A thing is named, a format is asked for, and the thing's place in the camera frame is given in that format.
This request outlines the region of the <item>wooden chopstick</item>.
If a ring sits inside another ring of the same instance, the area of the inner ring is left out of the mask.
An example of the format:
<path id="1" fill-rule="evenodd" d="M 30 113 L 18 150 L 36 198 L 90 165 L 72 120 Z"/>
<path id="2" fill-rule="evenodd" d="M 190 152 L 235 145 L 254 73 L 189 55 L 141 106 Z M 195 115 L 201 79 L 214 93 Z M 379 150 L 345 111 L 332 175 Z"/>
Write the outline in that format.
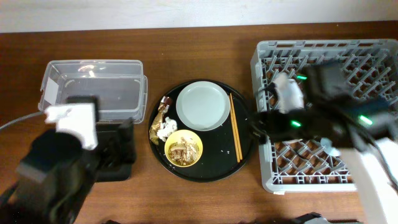
<path id="1" fill-rule="evenodd" d="M 236 128 L 235 128 L 236 125 L 235 125 L 235 118 L 234 118 L 234 111 L 233 111 L 232 94 L 229 94 L 229 104 L 230 104 L 230 117 L 231 117 L 231 125 L 232 125 L 232 130 L 233 130 L 234 146 L 235 146 L 235 151 L 236 151 L 236 160 L 237 160 L 237 163 L 239 163 L 240 156 L 239 156 L 238 139 L 237 139 Z"/>
<path id="2" fill-rule="evenodd" d="M 236 127 L 235 127 L 236 128 L 236 135 L 237 135 L 237 139 L 238 139 L 239 156 L 240 156 L 240 162 L 241 162 L 242 159 L 243 159 L 243 154 L 242 154 L 242 150 L 241 150 L 241 143 L 240 143 L 240 138 L 239 138 L 239 131 L 238 131 L 236 112 L 235 112 L 235 108 L 234 108 L 234 102 L 233 102 L 233 111 L 234 111 L 234 118 L 235 118 L 235 125 L 236 125 Z"/>

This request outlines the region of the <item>grey round plate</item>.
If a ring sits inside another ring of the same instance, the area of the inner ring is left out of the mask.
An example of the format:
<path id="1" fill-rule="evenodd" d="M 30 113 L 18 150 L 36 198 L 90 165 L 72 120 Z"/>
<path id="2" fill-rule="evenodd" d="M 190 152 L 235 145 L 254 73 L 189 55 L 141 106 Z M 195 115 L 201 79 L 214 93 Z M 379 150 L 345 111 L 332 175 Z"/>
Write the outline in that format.
<path id="1" fill-rule="evenodd" d="M 211 131 L 228 118 L 231 105 L 227 92 L 209 81 L 193 82 L 178 94 L 176 111 L 179 120 L 196 131 Z"/>

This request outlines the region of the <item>light blue plastic cup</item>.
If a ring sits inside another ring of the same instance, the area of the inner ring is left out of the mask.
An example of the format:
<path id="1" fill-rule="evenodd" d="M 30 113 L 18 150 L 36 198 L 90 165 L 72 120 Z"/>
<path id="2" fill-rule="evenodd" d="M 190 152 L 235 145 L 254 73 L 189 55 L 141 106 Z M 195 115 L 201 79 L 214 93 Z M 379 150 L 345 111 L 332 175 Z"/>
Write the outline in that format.
<path id="1" fill-rule="evenodd" d="M 323 147 L 323 151 L 329 156 L 339 157 L 341 155 L 340 151 L 333 147 L 333 143 L 330 139 L 321 138 L 320 144 Z"/>

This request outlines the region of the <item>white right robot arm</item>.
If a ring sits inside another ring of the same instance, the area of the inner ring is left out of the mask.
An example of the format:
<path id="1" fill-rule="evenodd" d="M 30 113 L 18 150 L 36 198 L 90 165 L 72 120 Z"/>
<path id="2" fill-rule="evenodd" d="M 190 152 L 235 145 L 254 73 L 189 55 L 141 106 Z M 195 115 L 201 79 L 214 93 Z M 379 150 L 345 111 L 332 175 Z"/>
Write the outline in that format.
<path id="1" fill-rule="evenodd" d="M 326 138 L 353 176 L 369 223 L 397 223 L 397 122 L 383 98 L 357 100 L 338 62 L 304 69 L 301 98 L 289 85 L 272 84 L 279 110 L 254 113 L 252 134 L 263 142 Z"/>

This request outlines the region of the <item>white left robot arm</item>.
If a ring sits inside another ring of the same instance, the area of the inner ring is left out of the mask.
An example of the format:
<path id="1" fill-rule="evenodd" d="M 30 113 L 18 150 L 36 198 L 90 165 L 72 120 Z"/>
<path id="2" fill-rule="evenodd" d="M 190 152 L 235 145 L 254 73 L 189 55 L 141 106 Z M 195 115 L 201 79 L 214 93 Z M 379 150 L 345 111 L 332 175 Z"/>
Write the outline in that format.
<path id="1" fill-rule="evenodd" d="M 17 166 L 19 180 L 1 195 L 1 223 L 73 223 L 97 182 L 131 177 L 134 121 L 98 124 L 92 151 L 67 133 L 37 137 Z"/>

